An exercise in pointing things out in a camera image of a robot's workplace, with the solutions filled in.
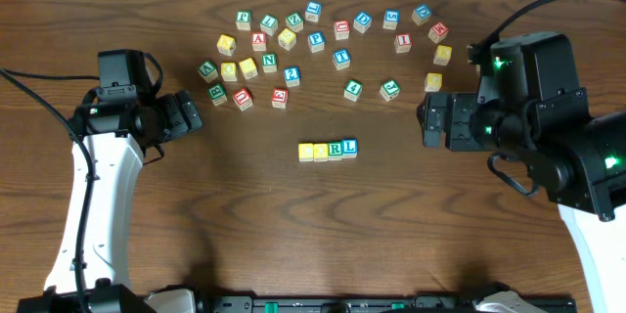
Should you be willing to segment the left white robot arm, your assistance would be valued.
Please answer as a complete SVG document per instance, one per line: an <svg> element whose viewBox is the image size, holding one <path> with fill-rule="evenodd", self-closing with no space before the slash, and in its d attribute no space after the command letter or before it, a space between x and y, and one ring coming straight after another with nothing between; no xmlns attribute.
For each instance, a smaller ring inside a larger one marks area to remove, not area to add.
<svg viewBox="0 0 626 313"><path fill-rule="evenodd" d="M127 235L132 198L146 152L201 128L186 91L161 95L149 53L119 49L98 55L98 86L71 118L73 182L62 244L41 295L21 312L205 312L201 295L168 286L146 296L131 289Z"/></svg>

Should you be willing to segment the yellow C block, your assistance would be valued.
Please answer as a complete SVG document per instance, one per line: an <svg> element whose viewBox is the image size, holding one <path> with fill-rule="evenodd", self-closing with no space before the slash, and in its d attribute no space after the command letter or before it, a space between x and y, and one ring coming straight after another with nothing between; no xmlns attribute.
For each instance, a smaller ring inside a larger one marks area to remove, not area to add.
<svg viewBox="0 0 626 313"><path fill-rule="evenodd" d="M300 162L308 162L314 160L314 144L300 143L298 145L298 159Z"/></svg>

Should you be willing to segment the green R block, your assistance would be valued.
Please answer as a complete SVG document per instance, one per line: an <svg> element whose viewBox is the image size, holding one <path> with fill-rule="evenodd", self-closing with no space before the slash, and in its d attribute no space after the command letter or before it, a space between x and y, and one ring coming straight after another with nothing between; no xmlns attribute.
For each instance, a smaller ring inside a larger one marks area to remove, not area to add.
<svg viewBox="0 0 626 313"><path fill-rule="evenodd" d="M329 142L329 160L342 160L342 143L341 142Z"/></svg>

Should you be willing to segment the blue L block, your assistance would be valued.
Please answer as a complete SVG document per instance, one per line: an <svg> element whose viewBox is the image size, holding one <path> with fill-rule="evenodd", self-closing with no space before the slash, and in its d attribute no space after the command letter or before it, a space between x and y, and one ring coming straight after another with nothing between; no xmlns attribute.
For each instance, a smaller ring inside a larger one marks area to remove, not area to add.
<svg viewBox="0 0 626 313"><path fill-rule="evenodd" d="M359 153L357 139L343 139L341 141L341 151L343 158L356 158Z"/></svg>

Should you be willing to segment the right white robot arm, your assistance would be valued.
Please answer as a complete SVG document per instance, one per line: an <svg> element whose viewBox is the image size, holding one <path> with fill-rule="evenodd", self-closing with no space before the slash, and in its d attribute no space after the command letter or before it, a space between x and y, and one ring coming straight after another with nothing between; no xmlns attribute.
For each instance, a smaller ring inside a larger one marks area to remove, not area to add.
<svg viewBox="0 0 626 313"><path fill-rule="evenodd" d="M489 152L521 162L526 197L545 189L578 252L592 307L625 309L625 114L589 113L569 39L543 31L470 49L480 71L475 93L428 92L417 108L427 148Z"/></svg>

